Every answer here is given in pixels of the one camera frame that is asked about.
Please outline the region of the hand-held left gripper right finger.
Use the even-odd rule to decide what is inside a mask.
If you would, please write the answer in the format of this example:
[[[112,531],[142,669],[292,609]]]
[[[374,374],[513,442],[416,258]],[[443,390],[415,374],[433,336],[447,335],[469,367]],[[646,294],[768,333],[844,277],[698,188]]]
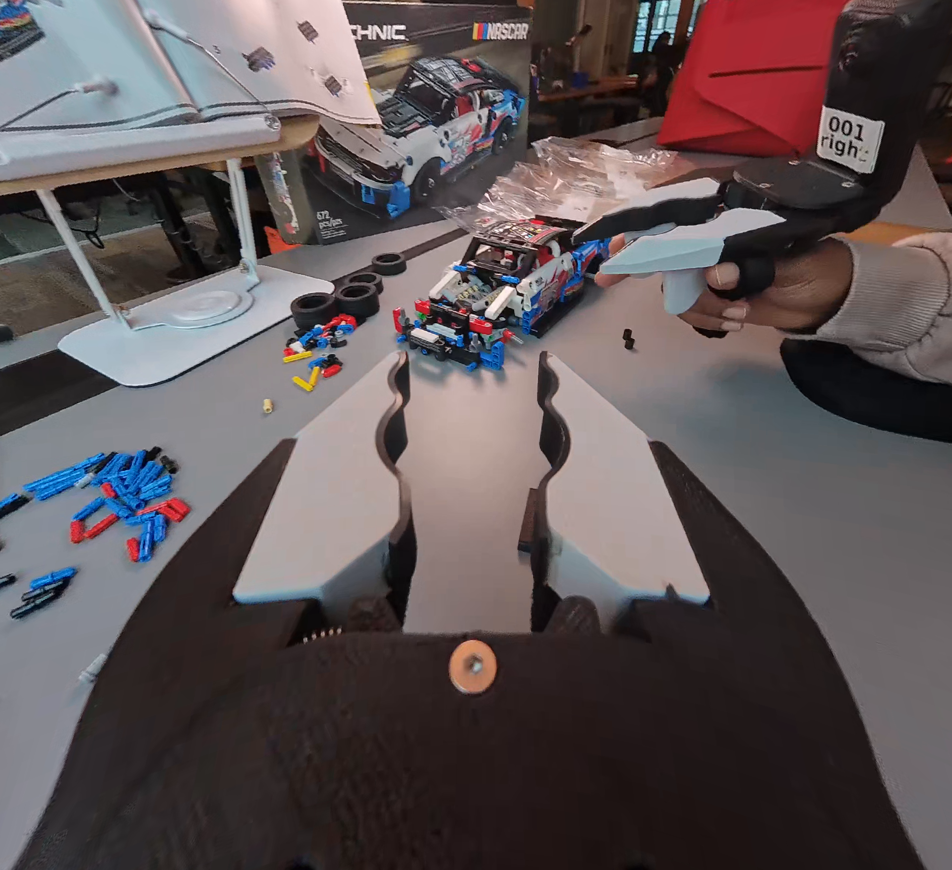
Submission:
[[[708,581],[653,442],[553,353],[539,357],[539,449],[529,546],[530,623],[587,599],[600,625],[636,601],[706,605]]]

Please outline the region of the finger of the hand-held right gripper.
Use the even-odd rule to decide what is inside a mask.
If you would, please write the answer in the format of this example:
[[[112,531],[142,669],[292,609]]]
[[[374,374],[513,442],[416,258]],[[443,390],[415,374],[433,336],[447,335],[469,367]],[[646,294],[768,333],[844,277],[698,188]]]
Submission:
[[[585,223],[572,235],[572,245],[611,240],[626,233],[645,233],[659,226],[694,225],[719,212],[721,182],[708,178],[660,186],[636,197],[625,208],[613,209]]]
[[[781,216],[764,209],[729,209],[711,221],[639,235],[604,261],[601,272],[639,278],[662,274],[664,310],[679,316],[707,290],[705,272],[720,262],[728,239],[781,221]]]

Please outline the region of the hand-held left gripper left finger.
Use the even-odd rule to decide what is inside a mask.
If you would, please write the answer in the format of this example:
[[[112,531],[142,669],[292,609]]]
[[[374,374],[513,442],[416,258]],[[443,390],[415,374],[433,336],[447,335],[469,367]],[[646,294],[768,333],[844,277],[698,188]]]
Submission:
[[[240,604],[318,602],[343,621],[363,597],[403,621],[415,571],[406,352],[378,365],[293,440],[268,510],[232,589]]]

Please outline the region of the person's right forearm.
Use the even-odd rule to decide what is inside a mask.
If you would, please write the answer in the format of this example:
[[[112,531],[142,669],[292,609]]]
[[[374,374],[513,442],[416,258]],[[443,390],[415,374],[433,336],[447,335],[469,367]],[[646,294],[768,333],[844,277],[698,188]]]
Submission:
[[[950,385],[951,234],[892,246],[839,241],[851,253],[851,286],[815,337],[898,375]]]

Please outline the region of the grey desk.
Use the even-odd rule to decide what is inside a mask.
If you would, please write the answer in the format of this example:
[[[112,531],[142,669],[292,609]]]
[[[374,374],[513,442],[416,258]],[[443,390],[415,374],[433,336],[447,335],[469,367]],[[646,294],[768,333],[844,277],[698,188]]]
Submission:
[[[638,350],[625,350],[630,328]],[[148,571],[111,568],[91,594],[2,627],[2,868],[54,789],[91,685],[170,558],[279,442],[395,349],[387,311],[341,376],[292,389],[280,325],[160,385],[114,387],[2,438],[2,487],[95,452],[159,445],[192,513]],[[553,352],[667,444],[795,586],[857,699],[887,788],[928,868],[950,868],[950,446],[874,431],[805,400],[777,335],[706,340],[667,316],[657,280],[583,303],[504,372],[411,363],[409,448],[419,558],[407,631],[526,633],[531,574],[516,549],[539,450],[539,352]],[[264,415],[264,399],[274,402]]]

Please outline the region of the person's right hand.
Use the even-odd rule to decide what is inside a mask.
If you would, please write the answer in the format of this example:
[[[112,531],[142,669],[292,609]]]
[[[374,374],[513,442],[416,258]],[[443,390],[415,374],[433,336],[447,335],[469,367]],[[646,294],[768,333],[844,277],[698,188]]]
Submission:
[[[738,332],[747,325],[809,334],[832,318],[852,283],[853,260],[848,244],[828,238],[809,252],[775,262],[774,281],[763,292],[729,300],[736,289],[737,264],[724,261],[705,271],[708,288],[680,319],[700,332]]]

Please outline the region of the crumpled clear plastic bag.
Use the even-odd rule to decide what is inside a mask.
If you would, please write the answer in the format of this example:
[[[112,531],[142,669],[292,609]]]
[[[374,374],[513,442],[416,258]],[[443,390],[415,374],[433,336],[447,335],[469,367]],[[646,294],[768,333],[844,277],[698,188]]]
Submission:
[[[630,151],[594,140],[544,138],[476,202],[436,210],[469,232],[503,221],[583,223],[629,207],[664,181],[676,161],[675,152],[657,147]]]

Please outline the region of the red felt tote bag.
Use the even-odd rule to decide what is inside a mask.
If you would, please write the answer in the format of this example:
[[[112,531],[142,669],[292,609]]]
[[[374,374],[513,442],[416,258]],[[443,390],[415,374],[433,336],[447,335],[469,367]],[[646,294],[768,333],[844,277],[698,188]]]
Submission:
[[[849,1],[707,0],[672,83],[660,147],[742,157],[810,151]]]

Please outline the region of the toy brick race car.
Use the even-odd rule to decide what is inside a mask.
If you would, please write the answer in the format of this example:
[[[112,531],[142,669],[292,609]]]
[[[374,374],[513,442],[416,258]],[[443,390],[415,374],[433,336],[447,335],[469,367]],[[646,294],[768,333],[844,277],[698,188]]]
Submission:
[[[610,243],[593,238],[586,223],[491,223],[411,313],[394,309],[396,340],[470,373],[502,371],[510,345],[540,338],[577,305],[609,258]]]

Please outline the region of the pile of mixed coloured pieces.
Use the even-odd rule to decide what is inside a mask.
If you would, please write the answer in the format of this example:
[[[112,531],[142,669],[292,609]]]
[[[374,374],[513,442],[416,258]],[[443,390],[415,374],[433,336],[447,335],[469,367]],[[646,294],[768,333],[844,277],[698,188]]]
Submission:
[[[301,370],[292,376],[294,386],[313,393],[323,378],[339,375],[344,364],[338,351],[349,344],[357,326],[354,316],[338,315],[289,340],[282,350],[282,362]]]

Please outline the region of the pile of blue red pins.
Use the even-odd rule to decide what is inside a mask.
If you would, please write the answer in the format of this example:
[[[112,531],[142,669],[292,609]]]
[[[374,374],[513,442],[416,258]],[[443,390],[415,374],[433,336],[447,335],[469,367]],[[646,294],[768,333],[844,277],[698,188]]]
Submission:
[[[158,445],[95,452],[2,487],[2,525],[28,549],[2,557],[2,627],[91,594],[111,568],[148,571],[190,515],[180,464]]]

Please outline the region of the black toy car box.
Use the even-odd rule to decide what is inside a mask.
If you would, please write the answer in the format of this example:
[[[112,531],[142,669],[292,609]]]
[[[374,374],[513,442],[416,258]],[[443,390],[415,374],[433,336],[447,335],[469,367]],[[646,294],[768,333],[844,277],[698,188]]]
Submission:
[[[515,4],[347,1],[375,126],[321,117],[255,159],[270,247],[339,245],[441,221],[527,153],[533,12]]]

